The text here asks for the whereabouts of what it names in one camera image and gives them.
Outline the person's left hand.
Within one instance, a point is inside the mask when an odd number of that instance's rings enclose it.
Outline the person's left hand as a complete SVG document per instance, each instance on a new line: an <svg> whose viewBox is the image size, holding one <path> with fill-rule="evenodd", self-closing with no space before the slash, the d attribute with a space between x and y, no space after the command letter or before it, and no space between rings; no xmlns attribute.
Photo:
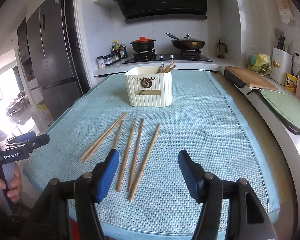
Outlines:
<svg viewBox="0 0 300 240"><path fill-rule="evenodd" d="M0 179L0 189L5 190L6 188L7 188L6 183ZM17 203L21 198L21 192L23 190L23 186L21 183L20 169L17 164L15 164L14 166L14 177L11 181L11 188L12 189L7 192L7 196L13 203Z"/></svg>

